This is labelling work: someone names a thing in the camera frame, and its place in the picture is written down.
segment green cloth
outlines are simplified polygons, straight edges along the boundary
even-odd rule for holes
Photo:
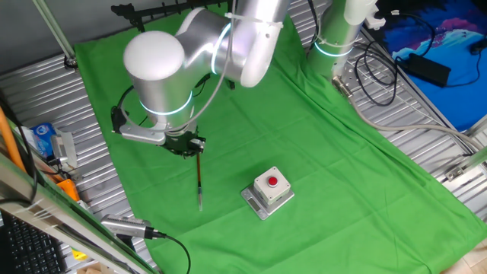
[[[186,14],[146,28],[174,34]],[[131,85],[123,50],[137,31],[75,47],[135,217],[182,241],[192,273],[438,273],[487,237],[480,219],[309,69],[291,19],[284,25],[264,79],[251,89],[223,86],[198,120],[207,138],[203,212],[195,158],[111,132],[110,108]],[[208,81],[196,109],[217,81]],[[136,93],[126,103],[142,121]],[[272,166],[295,196],[261,221],[240,191]],[[175,243],[146,244],[165,273],[186,272]]]

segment keyboard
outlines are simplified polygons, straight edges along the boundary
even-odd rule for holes
[[[55,238],[6,212],[2,212],[2,217],[2,271],[18,274],[64,273],[65,264]]]

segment corrugated metal surface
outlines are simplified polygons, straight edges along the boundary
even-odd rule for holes
[[[329,1],[314,1],[317,13],[320,14]],[[297,0],[289,8],[293,22],[298,29],[304,46],[314,33],[314,20],[307,0]],[[19,119],[26,126],[51,122],[62,131],[72,132],[78,154],[78,171],[82,180],[77,182],[81,198],[101,218],[105,214],[132,216],[123,187],[119,181],[100,127],[94,116],[86,90],[80,75],[72,70],[65,70],[62,56],[47,59],[8,75],[0,76],[0,88],[12,105]],[[348,66],[355,64],[351,59]],[[375,74],[387,77],[384,68],[378,64]],[[411,88],[401,82],[397,99],[389,107],[378,107],[371,104],[360,88],[356,87],[355,76],[346,75],[353,88],[355,99],[365,115],[376,123],[389,126],[411,123],[437,123],[431,108],[415,94]],[[371,96],[377,100],[386,100],[391,88],[382,88],[365,77],[365,85]],[[465,152],[449,135],[429,130],[410,132],[382,132],[394,145],[410,156],[416,163],[443,183],[460,201],[464,202],[480,218],[487,217],[487,179],[479,168],[471,170],[458,179],[449,182],[445,172],[464,159]],[[479,133],[479,140],[487,145],[486,132]],[[139,255],[152,266],[143,240],[134,241]],[[84,263],[72,258],[71,250],[63,245],[66,262],[72,272]]]
[[[96,217],[109,213],[132,215],[81,76],[64,68],[63,56],[1,76],[0,88],[26,126],[50,122],[63,132],[72,132],[78,172],[83,178],[76,186]],[[155,266],[143,240],[134,240],[134,246],[144,260]],[[86,263],[74,260],[65,244],[62,252],[73,272]]]

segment emergency stop button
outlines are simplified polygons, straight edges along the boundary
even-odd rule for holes
[[[276,187],[276,186],[277,186],[277,178],[276,178],[276,177],[270,177],[270,178],[267,180],[267,184],[268,184],[270,187]]]

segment gray cable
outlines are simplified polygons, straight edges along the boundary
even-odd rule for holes
[[[237,7],[237,1],[236,0],[233,0],[232,7],[231,7],[232,14],[235,14],[236,7]],[[178,130],[184,129],[186,126],[188,126],[194,120],[198,119],[198,117],[203,113],[203,111],[206,110],[206,108],[209,106],[209,104],[213,101],[213,98],[215,98],[218,90],[220,89],[221,83],[223,83],[223,80],[224,80],[224,77],[225,77],[225,73],[227,72],[228,63],[230,62],[230,59],[231,59],[230,58],[230,54],[231,54],[232,49],[233,49],[234,26],[235,26],[235,18],[232,18],[232,19],[230,19],[230,36],[228,37],[227,55],[225,57],[225,65],[223,67],[223,71],[221,71],[220,80],[218,81],[218,84],[216,85],[216,88],[213,91],[213,94],[208,99],[208,101],[206,102],[205,106],[203,106],[203,108],[201,110],[199,110],[199,112],[195,116],[193,116],[191,119],[189,119],[183,125],[177,126],[175,128],[169,128],[169,129],[149,129],[149,128],[145,128],[145,127],[139,126],[139,125],[137,125],[137,123],[134,123],[129,118],[129,116],[127,115],[127,113],[125,112],[125,109],[124,109],[123,104],[122,104],[122,106],[120,107],[120,109],[122,110],[122,114],[125,117],[125,119],[127,119],[127,121],[131,124],[131,126],[133,126],[134,128],[142,129],[142,130],[149,131],[149,132],[156,132],[156,133],[169,132],[169,131],[174,132],[174,131],[178,131]]]
[[[478,151],[481,151],[483,147],[470,138],[469,136],[460,133],[458,131],[448,129],[447,127],[444,126],[437,126],[437,125],[410,125],[410,126],[381,126],[376,123],[371,122],[369,119],[367,119],[364,114],[358,109],[357,103],[353,100],[353,97],[349,98],[350,104],[353,106],[357,114],[360,116],[364,122],[366,122],[369,126],[374,127],[375,129],[383,130],[383,131],[402,131],[402,130],[413,130],[413,129],[433,129],[433,130],[440,130],[442,132],[450,133],[455,135],[456,137],[464,140],[465,142],[468,142],[472,144]]]

